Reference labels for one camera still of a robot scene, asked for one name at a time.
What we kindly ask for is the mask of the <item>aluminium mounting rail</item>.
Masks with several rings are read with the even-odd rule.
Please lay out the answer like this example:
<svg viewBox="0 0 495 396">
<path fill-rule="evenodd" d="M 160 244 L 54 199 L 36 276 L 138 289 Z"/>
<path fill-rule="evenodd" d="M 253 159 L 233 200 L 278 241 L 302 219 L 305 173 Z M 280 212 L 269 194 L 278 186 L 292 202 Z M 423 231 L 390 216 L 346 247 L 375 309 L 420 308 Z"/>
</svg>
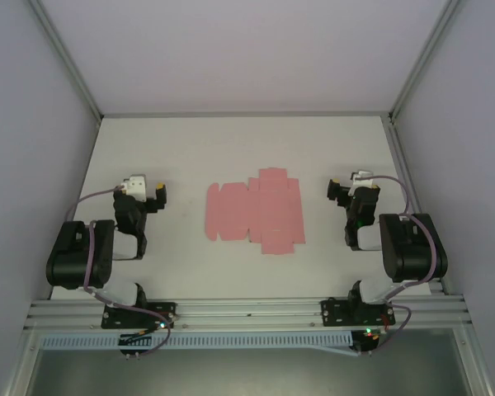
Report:
<svg viewBox="0 0 495 396">
<path fill-rule="evenodd" d="M 177 332 L 256 332 L 459 328 L 472 322 L 460 295 L 407 295 L 394 299 L 396 324 L 370 327 L 324 327 L 323 297 L 279 299 L 179 299 L 172 323 Z M 36 331 L 100 331 L 105 305 L 94 299 L 39 300 L 31 304 L 24 328 Z"/>
</svg>

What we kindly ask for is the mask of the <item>aluminium frame post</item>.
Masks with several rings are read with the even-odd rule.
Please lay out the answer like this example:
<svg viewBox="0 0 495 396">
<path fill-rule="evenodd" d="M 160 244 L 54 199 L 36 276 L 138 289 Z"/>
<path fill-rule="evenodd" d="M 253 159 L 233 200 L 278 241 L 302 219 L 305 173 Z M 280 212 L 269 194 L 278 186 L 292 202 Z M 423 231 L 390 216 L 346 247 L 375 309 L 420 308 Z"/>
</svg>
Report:
<svg viewBox="0 0 495 396">
<path fill-rule="evenodd" d="M 33 8 L 35 9 L 35 14 L 40 19 L 40 23 L 45 29 L 46 35 L 49 37 L 51 45 L 56 50 L 58 56 L 62 59 L 64 67 L 67 69 L 72 82 L 77 87 L 82 99 L 86 102 L 91 113 L 100 125 L 103 119 L 103 114 L 99 109 L 93 95 L 91 94 L 85 79 L 83 78 L 81 72 L 71 53 L 69 52 L 67 45 L 64 43 L 56 25 L 52 21 L 49 12 L 47 11 L 43 0 L 30 0 Z"/>
<path fill-rule="evenodd" d="M 456 14 L 460 11 L 464 3 L 465 0 L 445 0 L 444 7 L 436 19 L 415 64 L 412 66 L 401 91 L 397 95 L 397 98 L 389 111 L 389 119 L 393 125 L 396 125 L 396 121 L 401 115 L 409 96 L 418 85 L 419 78 L 424 73 L 432 56 L 436 52 L 440 42 L 445 37 L 447 30 L 455 19 Z"/>
</svg>

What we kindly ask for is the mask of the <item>pink cardboard box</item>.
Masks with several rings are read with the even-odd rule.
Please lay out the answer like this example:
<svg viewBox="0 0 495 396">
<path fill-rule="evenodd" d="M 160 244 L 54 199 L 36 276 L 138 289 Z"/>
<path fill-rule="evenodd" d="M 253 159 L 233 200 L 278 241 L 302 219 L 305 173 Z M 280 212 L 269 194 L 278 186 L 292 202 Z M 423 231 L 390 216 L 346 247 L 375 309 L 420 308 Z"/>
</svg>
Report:
<svg viewBox="0 0 495 396">
<path fill-rule="evenodd" d="M 261 169 L 248 182 L 212 184 L 206 194 L 205 235 L 211 241 L 261 245 L 264 255 L 285 255 L 306 243 L 299 180 L 284 168 Z"/>
</svg>

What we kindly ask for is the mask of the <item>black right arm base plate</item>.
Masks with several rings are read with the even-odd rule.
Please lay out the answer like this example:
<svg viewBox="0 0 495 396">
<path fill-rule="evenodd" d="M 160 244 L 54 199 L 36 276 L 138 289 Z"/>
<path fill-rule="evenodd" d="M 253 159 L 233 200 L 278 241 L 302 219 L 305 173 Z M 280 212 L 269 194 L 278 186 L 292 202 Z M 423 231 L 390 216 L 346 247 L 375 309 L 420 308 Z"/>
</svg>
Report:
<svg viewBox="0 0 495 396">
<path fill-rule="evenodd" d="M 374 327 L 396 324 L 394 311 L 385 304 L 365 304 L 329 298 L 320 302 L 324 327 Z"/>
</svg>

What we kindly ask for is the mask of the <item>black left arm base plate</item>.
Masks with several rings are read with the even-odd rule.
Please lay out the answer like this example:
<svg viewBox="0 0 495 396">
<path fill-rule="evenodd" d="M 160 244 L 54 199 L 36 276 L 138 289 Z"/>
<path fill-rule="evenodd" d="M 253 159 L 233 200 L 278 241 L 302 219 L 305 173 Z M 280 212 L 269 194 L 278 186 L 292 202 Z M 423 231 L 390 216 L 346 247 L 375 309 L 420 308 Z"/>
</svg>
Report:
<svg viewBox="0 0 495 396">
<path fill-rule="evenodd" d="M 149 301 L 144 309 L 161 314 L 170 323 L 177 315 L 177 304 L 174 302 Z M 107 305 L 101 319 L 103 329 L 150 329 L 158 325 L 159 318 L 156 316 Z"/>
</svg>

